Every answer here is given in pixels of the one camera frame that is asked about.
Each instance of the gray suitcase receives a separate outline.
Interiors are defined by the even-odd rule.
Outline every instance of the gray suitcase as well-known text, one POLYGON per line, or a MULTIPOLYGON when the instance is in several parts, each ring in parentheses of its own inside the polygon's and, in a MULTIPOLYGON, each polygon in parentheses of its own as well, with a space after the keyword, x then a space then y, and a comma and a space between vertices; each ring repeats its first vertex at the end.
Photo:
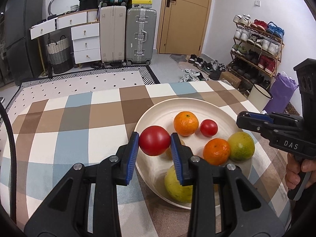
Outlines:
POLYGON ((125 6, 102 7, 100 13, 100 48, 102 62, 124 60, 125 6))
POLYGON ((127 65, 149 65, 153 56, 157 12, 148 8, 127 10, 125 57, 127 65))

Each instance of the door handle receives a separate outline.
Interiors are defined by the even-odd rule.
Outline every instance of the door handle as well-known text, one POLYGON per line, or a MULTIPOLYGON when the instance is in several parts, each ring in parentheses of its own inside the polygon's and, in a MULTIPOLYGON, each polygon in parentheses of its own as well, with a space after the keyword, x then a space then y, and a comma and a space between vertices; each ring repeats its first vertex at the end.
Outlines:
POLYGON ((170 7, 170 1, 176 2, 177 0, 167 0, 166 7, 170 7))

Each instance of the checkered tablecloth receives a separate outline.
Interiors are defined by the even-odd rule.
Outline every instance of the checkered tablecloth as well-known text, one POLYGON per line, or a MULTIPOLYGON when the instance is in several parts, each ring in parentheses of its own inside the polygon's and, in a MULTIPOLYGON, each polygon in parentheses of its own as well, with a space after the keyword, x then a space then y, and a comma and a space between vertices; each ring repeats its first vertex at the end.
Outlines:
MULTIPOLYGON (((92 165, 128 142, 143 113, 163 100, 189 97, 210 102, 236 120, 248 110, 258 112, 236 89, 220 81, 158 84, 88 92, 34 102, 13 122, 17 155, 17 221, 24 225, 70 167, 92 165)), ((286 154, 252 133, 255 154, 250 182, 284 225, 290 203, 285 187, 286 154)), ((9 211, 10 151, 2 152, 0 194, 9 211)), ((157 197, 138 174, 129 186, 118 186, 123 236, 186 236, 189 213, 157 197)), ((92 220, 93 201, 89 220, 92 220)))

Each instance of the white suitcase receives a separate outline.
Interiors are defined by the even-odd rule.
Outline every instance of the white suitcase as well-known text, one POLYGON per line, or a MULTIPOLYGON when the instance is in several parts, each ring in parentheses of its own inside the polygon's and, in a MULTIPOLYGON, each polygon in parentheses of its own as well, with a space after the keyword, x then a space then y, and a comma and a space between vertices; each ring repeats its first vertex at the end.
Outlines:
POLYGON ((125 6, 101 8, 100 47, 102 62, 124 61, 125 6))

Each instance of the purple bag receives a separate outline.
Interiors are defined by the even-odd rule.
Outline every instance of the purple bag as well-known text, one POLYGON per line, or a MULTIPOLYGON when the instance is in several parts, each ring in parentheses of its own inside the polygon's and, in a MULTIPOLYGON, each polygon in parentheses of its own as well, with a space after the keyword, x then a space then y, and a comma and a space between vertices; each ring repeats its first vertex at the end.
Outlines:
POLYGON ((270 89, 273 98, 265 106, 264 110, 267 113, 283 113, 297 88, 298 85, 295 83, 295 80, 289 78, 285 72, 278 73, 270 89))

